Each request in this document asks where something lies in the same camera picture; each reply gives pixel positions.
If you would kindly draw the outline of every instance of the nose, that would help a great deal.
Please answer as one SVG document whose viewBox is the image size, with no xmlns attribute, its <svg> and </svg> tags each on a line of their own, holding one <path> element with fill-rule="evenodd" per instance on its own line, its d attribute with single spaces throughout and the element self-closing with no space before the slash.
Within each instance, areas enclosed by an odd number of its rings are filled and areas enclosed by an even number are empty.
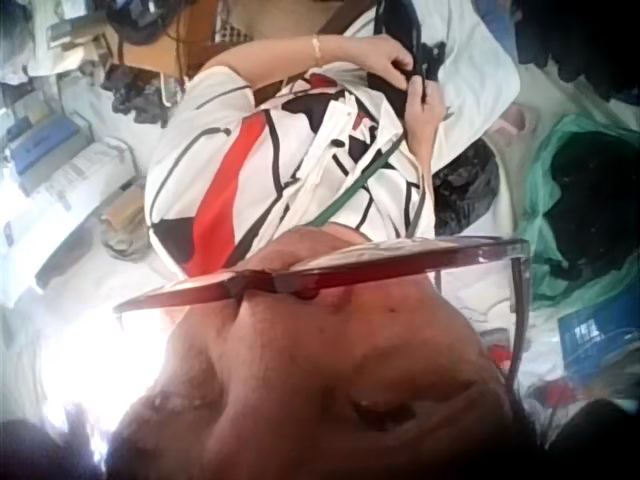
<svg viewBox="0 0 640 480">
<path fill-rule="evenodd" d="M 248 295 L 225 339 L 227 401 L 205 449 L 210 478 L 294 478 L 315 436 L 321 372 L 304 347 L 305 319 L 284 311 L 287 301 Z"/>
</svg>

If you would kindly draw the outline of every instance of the strap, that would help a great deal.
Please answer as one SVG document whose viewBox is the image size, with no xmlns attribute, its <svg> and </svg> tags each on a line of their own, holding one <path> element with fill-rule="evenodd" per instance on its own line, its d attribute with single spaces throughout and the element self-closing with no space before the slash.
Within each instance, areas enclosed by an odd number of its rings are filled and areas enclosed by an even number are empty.
<svg viewBox="0 0 640 480">
<path fill-rule="evenodd" d="M 326 225 L 329 220 L 331 220 L 335 216 L 335 214 L 338 213 L 347 204 L 347 202 L 353 198 L 356 192 L 360 190 L 369 181 L 369 179 L 384 166 L 385 163 L 387 163 L 391 155 L 393 155 L 396 150 L 400 148 L 400 145 L 402 145 L 403 141 L 404 135 L 400 135 L 391 144 L 389 149 L 382 155 L 380 155 L 380 157 L 378 157 L 378 159 L 371 164 L 371 167 L 362 172 L 362 175 L 360 175 L 351 185 L 349 185 L 349 188 L 342 192 L 342 194 L 338 198 L 331 202 L 331 204 L 327 208 L 320 212 L 316 218 L 311 220 L 306 225 L 308 227 L 322 227 L 323 225 Z"/>
</svg>

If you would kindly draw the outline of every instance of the gold bracelet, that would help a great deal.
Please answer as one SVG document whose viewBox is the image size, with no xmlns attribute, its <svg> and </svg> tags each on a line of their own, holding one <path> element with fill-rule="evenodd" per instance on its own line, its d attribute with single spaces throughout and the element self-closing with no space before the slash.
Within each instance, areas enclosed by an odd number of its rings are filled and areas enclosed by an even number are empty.
<svg viewBox="0 0 640 480">
<path fill-rule="evenodd" d="M 320 39 L 318 35 L 313 35 L 311 37 L 311 43 L 313 44 L 313 50 L 316 53 L 316 66 L 322 66 L 322 50 L 320 49 Z"/>
</svg>

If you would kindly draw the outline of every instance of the green bag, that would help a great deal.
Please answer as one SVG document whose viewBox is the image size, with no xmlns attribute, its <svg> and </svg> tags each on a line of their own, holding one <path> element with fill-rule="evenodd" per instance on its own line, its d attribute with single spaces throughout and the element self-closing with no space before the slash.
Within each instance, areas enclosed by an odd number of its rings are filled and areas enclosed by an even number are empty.
<svg viewBox="0 0 640 480">
<path fill-rule="evenodd" d="M 580 115 L 562 118 L 540 144 L 527 175 L 524 215 L 517 231 L 521 238 L 530 242 L 533 252 L 531 285 L 534 310 L 555 307 L 563 311 L 575 311 L 593 306 L 620 292 L 638 274 L 637 251 L 627 258 L 620 270 L 613 270 L 577 290 L 567 289 L 569 282 L 550 274 L 549 259 L 567 263 L 558 251 L 553 231 L 544 217 L 561 196 L 560 187 L 551 177 L 551 161 L 558 148 L 571 135 L 584 132 L 606 133 L 640 148 L 639 132 L 601 125 Z"/>
</svg>

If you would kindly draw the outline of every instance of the red object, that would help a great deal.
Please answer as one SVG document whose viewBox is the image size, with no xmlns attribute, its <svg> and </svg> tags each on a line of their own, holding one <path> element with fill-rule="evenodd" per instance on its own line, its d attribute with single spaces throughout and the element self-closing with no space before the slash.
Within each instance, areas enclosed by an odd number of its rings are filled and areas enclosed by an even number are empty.
<svg viewBox="0 0 640 480">
<path fill-rule="evenodd" d="M 490 345 L 487 348 L 487 355 L 500 368 L 507 370 L 511 365 L 512 353 L 504 345 Z"/>
</svg>

